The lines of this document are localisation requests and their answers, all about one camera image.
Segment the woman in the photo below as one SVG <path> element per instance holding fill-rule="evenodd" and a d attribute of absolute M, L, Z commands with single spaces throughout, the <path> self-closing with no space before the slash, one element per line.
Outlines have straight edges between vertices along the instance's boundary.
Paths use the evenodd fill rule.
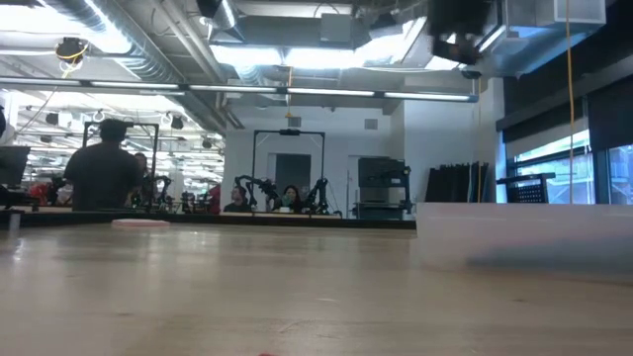
<path fill-rule="evenodd" d="M 294 185 L 289 185 L 284 189 L 284 196 L 281 197 L 279 202 L 279 207 L 290 208 L 291 212 L 295 214 L 300 214 L 302 209 L 304 208 L 303 203 L 301 202 L 301 197 L 299 196 L 299 189 Z"/>

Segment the white wall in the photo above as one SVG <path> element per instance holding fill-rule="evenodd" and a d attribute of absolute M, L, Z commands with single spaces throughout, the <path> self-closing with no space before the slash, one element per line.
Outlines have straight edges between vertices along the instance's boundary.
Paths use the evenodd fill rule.
<path fill-rule="evenodd" d="M 407 101 L 405 109 L 405 160 L 411 167 L 410 189 L 413 202 L 423 202 L 428 172 L 441 164 L 487 162 L 495 172 L 503 165 L 504 147 L 495 122 L 503 117 L 503 82 L 491 79 L 480 103 L 460 104 Z M 495 199 L 496 175 L 489 176 Z"/>
<path fill-rule="evenodd" d="M 248 128 L 226 134 L 225 179 L 222 205 L 230 203 L 234 177 L 251 174 L 253 130 L 279 130 L 287 127 L 285 108 L 235 108 L 233 112 Z M 344 212 L 347 191 L 349 156 L 389 156 L 390 117 L 379 109 L 293 108 L 294 116 L 302 117 L 302 131 L 325 132 L 324 176 L 329 180 L 327 197 L 331 209 Z M 365 119 L 379 119 L 377 131 L 364 130 Z M 309 154 L 312 157 L 311 185 L 320 177 L 320 137 L 310 135 L 280 136 L 261 133 L 256 149 L 255 177 L 269 175 L 269 156 L 276 153 Z M 256 194 L 259 209 L 264 197 Z"/>
<path fill-rule="evenodd" d="M 411 167 L 410 195 L 423 202 L 430 168 L 473 159 L 473 104 L 408 101 L 405 160 Z"/>

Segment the doorway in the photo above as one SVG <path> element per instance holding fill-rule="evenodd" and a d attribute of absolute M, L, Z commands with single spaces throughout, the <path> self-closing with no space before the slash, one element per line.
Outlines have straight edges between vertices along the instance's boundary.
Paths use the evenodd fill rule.
<path fill-rule="evenodd" d="M 302 200 L 310 192 L 312 157 L 309 154 L 277 154 L 275 164 L 275 184 L 281 196 L 284 189 L 294 185 L 299 189 Z"/>

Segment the table surface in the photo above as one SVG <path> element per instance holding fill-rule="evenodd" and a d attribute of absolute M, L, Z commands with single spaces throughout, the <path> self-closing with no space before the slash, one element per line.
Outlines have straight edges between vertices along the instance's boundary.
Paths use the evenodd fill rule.
<path fill-rule="evenodd" d="M 420 267 L 410 230 L 0 236 L 3 355 L 630 355 L 633 288 Z"/>

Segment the person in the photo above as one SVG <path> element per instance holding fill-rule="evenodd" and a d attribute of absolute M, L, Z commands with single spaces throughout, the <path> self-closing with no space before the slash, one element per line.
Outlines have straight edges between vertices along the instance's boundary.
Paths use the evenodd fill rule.
<path fill-rule="evenodd" d="M 290 211 L 295 214 L 300 214 L 304 205 L 299 196 L 299 189 L 294 185 L 289 185 L 284 189 L 284 196 L 279 200 L 275 210 L 279 210 L 281 207 L 290 208 Z"/>
<path fill-rule="evenodd" d="M 101 143 L 79 148 L 68 160 L 63 177 L 73 185 L 73 211 L 123 208 L 128 193 L 140 185 L 136 159 L 120 148 L 127 127 L 119 120 L 104 120 Z"/>
<path fill-rule="evenodd" d="M 251 209 L 246 203 L 246 189 L 235 187 L 230 192 L 232 203 L 225 206 L 225 213 L 250 213 Z"/>
<path fill-rule="evenodd" d="M 213 215 L 220 214 L 220 195 L 221 195 L 222 185 L 218 184 L 217 186 L 211 188 L 208 192 L 209 194 L 209 213 Z"/>
<path fill-rule="evenodd" d="M 145 156 L 142 152 L 137 152 L 135 153 L 135 159 L 138 164 L 138 171 L 142 177 L 142 181 L 140 183 L 140 187 L 133 192 L 131 200 L 136 202 L 138 205 L 145 205 L 151 200 L 151 197 L 154 194 L 154 186 L 151 183 L 151 177 L 149 176 L 149 171 L 147 170 L 147 156 Z"/>

